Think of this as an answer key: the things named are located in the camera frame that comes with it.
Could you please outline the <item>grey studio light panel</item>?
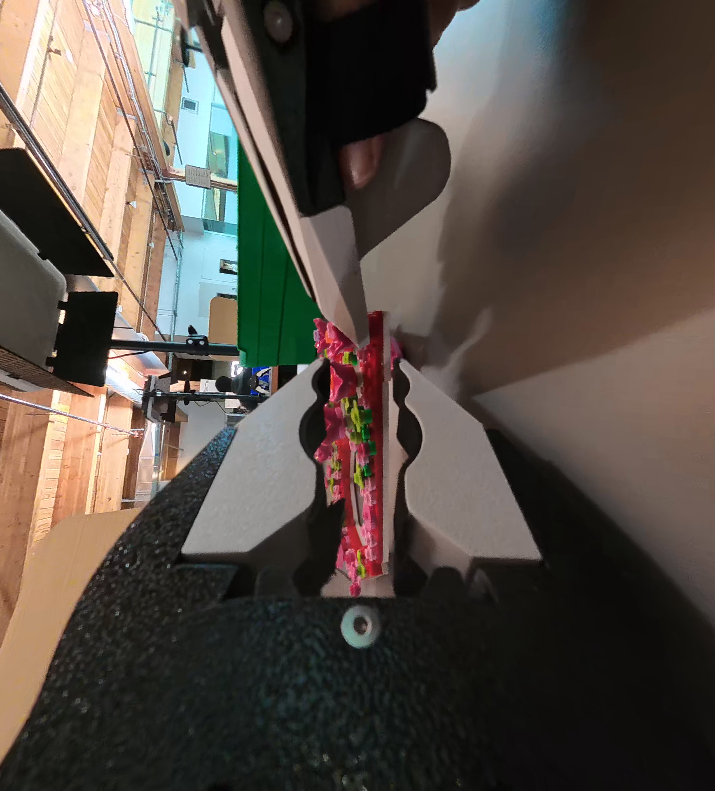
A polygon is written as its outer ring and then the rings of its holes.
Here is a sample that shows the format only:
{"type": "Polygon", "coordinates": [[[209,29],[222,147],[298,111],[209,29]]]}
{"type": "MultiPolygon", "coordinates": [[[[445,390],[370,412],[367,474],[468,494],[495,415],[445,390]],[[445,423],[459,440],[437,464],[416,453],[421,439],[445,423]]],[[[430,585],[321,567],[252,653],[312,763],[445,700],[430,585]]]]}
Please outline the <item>grey studio light panel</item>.
{"type": "Polygon", "coordinates": [[[105,385],[118,295],[69,284],[106,270],[29,153],[0,150],[0,383],[71,394],[105,385]]]}

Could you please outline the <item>thin metal rod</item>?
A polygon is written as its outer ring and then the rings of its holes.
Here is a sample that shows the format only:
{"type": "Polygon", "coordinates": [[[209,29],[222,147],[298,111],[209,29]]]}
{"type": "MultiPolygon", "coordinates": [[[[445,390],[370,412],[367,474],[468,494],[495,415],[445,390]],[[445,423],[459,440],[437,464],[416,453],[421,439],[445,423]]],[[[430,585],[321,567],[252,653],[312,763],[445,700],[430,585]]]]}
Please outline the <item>thin metal rod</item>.
{"type": "Polygon", "coordinates": [[[47,414],[52,414],[52,415],[56,415],[56,416],[59,416],[59,417],[62,417],[62,418],[66,418],[67,420],[75,420],[75,421],[83,422],[83,423],[86,423],[86,424],[91,425],[91,426],[99,427],[99,428],[101,428],[103,430],[111,430],[111,431],[115,431],[117,433],[123,433],[123,434],[126,434],[126,435],[131,436],[131,437],[138,436],[141,433],[145,433],[145,430],[146,430],[145,428],[136,428],[136,429],[132,429],[132,428],[129,428],[129,427],[123,428],[123,427],[120,427],[120,426],[116,426],[116,425],[114,425],[112,423],[108,423],[108,422],[105,422],[105,421],[99,421],[99,420],[95,420],[95,419],[89,419],[89,418],[83,417],[83,416],[78,415],[78,414],[72,414],[72,413],[70,413],[68,411],[65,411],[65,410],[56,409],[54,407],[47,407],[45,405],[40,405],[40,404],[35,403],[33,401],[18,399],[16,397],[13,397],[13,396],[10,396],[10,395],[6,395],[6,394],[3,394],[3,393],[0,393],[0,400],[1,401],[5,401],[5,402],[7,402],[9,404],[17,405],[19,407],[26,407],[28,409],[40,410],[40,411],[43,411],[43,412],[45,412],[47,414]]]}

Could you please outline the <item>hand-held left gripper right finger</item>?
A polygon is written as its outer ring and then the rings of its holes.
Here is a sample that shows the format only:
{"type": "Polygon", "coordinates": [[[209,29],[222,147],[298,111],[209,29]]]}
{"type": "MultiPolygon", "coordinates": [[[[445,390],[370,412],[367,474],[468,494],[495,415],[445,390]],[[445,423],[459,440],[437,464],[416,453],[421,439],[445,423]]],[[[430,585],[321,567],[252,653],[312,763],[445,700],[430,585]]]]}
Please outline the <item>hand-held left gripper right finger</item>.
{"type": "Polygon", "coordinates": [[[393,563],[472,582],[485,564],[538,565],[485,427],[406,360],[393,369],[393,563]]]}

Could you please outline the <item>person's right hand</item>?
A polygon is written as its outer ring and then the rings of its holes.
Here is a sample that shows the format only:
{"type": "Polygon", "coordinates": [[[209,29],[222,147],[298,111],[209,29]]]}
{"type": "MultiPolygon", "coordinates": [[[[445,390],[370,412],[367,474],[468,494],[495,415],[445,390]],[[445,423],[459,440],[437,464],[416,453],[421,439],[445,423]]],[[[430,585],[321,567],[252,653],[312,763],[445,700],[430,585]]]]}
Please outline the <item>person's right hand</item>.
{"type": "Polygon", "coordinates": [[[374,178],[383,152],[386,135],[380,134],[344,145],[339,151],[339,168],[345,189],[360,190],[374,178]]]}

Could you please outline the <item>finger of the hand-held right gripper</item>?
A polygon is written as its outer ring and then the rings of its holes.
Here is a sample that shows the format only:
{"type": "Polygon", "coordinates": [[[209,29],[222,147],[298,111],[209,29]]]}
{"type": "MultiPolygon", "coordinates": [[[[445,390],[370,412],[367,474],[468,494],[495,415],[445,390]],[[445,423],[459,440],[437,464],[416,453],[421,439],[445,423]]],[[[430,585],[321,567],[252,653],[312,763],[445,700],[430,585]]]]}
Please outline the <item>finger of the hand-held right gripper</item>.
{"type": "Polygon", "coordinates": [[[263,66],[250,30],[238,24],[199,24],[199,42],[210,60],[255,179],[307,294],[323,309],[303,239],[301,214],[285,164],[263,66]]]}
{"type": "MultiPolygon", "coordinates": [[[[234,32],[238,24],[250,29],[245,13],[223,16],[223,24],[230,24],[234,32]]],[[[352,214],[347,207],[336,206],[312,217],[301,214],[301,219],[323,307],[320,311],[356,346],[362,347],[369,340],[369,320],[352,214]]]]}

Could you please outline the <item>beige board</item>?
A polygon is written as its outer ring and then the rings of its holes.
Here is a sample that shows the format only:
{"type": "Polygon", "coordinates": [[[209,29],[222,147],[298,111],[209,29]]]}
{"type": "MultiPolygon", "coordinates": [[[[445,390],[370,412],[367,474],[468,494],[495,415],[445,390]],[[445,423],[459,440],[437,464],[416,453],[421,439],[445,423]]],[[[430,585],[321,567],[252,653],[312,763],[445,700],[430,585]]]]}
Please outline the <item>beige board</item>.
{"type": "Polygon", "coordinates": [[[87,584],[141,508],[68,517],[28,559],[0,648],[0,763],[26,724],[87,584]]]}

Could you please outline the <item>red lego heart flower wreath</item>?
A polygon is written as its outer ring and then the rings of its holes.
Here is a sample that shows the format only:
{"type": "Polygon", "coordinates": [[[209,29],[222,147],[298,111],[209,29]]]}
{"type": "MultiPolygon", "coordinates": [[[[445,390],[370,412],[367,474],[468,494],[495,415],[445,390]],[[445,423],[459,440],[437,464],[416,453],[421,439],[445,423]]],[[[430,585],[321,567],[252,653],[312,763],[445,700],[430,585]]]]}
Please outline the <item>red lego heart flower wreath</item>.
{"type": "Polygon", "coordinates": [[[315,460],[323,470],[327,503],[343,507],[334,576],[323,592],[390,597],[400,468],[392,448],[398,346],[381,311],[369,314],[369,340],[362,348],[323,320],[315,322],[314,339],[320,360],[330,365],[326,433],[315,460]]]}

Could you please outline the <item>green box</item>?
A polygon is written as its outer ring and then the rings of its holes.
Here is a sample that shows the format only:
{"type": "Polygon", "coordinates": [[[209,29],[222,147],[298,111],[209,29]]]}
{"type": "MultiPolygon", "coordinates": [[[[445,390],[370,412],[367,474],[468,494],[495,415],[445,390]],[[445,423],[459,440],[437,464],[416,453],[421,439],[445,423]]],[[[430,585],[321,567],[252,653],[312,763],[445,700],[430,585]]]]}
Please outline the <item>green box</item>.
{"type": "Polygon", "coordinates": [[[237,342],[251,367],[316,357],[322,317],[285,246],[241,144],[237,146],[237,342]]]}

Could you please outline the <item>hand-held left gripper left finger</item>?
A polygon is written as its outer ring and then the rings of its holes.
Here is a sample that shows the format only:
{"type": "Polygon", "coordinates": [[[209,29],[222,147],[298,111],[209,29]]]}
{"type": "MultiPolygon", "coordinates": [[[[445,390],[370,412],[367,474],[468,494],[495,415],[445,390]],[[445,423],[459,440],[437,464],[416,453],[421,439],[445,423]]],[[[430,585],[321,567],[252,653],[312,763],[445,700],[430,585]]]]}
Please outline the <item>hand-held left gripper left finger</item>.
{"type": "Polygon", "coordinates": [[[181,549],[191,562],[298,566],[316,500],[318,409],[328,363],[317,360],[236,427],[181,549]]]}

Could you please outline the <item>black light stand pole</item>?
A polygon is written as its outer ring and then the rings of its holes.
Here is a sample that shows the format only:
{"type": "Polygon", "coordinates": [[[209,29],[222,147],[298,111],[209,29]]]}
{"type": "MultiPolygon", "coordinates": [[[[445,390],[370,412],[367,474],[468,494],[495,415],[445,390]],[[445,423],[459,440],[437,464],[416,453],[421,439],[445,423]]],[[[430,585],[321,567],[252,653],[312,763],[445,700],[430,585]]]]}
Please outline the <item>black light stand pole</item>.
{"type": "Polygon", "coordinates": [[[107,342],[108,351],[125,353],[187,354],[194,357],[239,358],[241,350],[235,344],[213,342],[205,335],[190,335],[183,341],[147,339],[134,333],[130,337],[113,337],[107,342]]]}

